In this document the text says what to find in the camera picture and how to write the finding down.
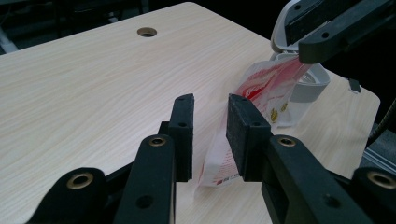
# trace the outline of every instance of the light wood grain surface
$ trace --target light wood grain surface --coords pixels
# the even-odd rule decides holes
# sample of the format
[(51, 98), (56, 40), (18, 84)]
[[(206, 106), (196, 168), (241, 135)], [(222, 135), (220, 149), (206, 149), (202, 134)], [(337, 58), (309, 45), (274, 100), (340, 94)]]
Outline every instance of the light wood grain surface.
[[(140, 36), (142, 27), (158, 34)], [(272, 53), (267, 39), (183, 3), (0, 56), (0, 223), (27, 221), (73, 169), (108, 175), (133, 161), (187, 93), (195, 97), (193, 180), (177, 184), (177, 223), (271, 223), (259, 183), (196, 186), (228, 93)], [(299, 125), (276, 133), (300, 138), (326, 168), (351, 177), (379, 100), (331, 78)]]

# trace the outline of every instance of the dark background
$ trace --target dark background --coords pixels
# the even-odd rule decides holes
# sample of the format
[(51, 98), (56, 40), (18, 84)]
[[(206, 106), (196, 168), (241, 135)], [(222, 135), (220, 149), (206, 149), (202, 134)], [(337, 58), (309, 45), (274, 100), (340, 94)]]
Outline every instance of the dark background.
[[(149, 0), (150, 11), (185, 1)], [(210, 9), (230, 21), (240, 24), (267, 39), (271, 38), (277, 16), (289, 1), (191, 1)], [(377, 95), (381, 101), (375, 123), (380, 123), (395, 99), (396, 29), (385, 30), (361, 43), (349, 52), (341, 52), (322, 65), (335, 74), (353, 78), (361, 86)], [(396, 133), (393, 121), (389, 130)]]

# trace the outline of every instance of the screw hole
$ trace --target screw hole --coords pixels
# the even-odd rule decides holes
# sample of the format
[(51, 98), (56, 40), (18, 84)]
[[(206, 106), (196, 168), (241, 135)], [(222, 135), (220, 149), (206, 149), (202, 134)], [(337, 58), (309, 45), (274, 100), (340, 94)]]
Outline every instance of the screw hole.
[(140, 209), (149, 208), (153, 203), (154, 199), (149, 195), (142, 196), (136, 200), (136, 206)]
[(278, 138), (277, 142), (284, 147), (294, 147), (296, 145), (296, 142), (286, 137)]
[(143, 27), (138, 29), (137, 33), (143, 37), (152, 37), (157, 34), (157, 31), (150, 27)]
[(323, 39), (326, 39), (326, 38), (328, 38), (329, 36), (330, 36), (330, 34), (327, 33), (327, 32), (325, 32), (325, 33), (322, 34), (322, 38), (323, 38)]
[(396, 189), (396, 181), (388, 175), (379, 172), (371, 171), (367, 177), (376, 185), (385, 189)]
[(69, 189), (83, 189), (91, 184), (93, 175), (91, 173), (82, 173), (73, 175), (68, 181), (66, 186)]
[(155, 137), (155, 138), (152, 138), (149, 140), (149, 144), (152, 147), (160, 147), (160, 146), (165, 145), (165, 143), (166, 143), (166, 139), (161, 138), (161, 137)]
[(336, 198), (334, 198), (332, 195), (330, 194), (325, 194), (324, 195), (324, 202), (333, 208), (337, 208), (341, 205), (340, 201), (338, 201)]

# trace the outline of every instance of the snack wrapper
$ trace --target snack wrapper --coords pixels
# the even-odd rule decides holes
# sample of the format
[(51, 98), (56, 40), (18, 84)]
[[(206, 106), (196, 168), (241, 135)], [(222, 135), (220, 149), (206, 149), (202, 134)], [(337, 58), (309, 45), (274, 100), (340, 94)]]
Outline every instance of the snack wrapper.
[[(300, 63), (298, 55), (278, 61), (263, 61), (249, 67), (235, 94), (248, 98), (271, 124), (278, 127), (294, 86), (311, 64)], [(227, 108), (210, 149), (206, 153), (199, 186), (221, 187), (239, 177), (233, 153), (226, 138)]]

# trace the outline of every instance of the plastic bag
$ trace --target plastic bag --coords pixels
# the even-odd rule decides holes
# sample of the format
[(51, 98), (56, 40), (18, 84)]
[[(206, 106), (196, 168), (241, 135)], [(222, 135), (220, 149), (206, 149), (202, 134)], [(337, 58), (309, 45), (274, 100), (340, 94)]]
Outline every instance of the plastic bag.
[[(278, 126), (292, 91), (310, 64), (300, 63), (298, 55), (278, 61), (254, 63), (243, 76), (235, 94), (247, 97), (271, 124)], [(227, 108), (210, 149), (206, 153), (199, 186), (220, 187), (239, 177), (233, 153), (226, 138)]]

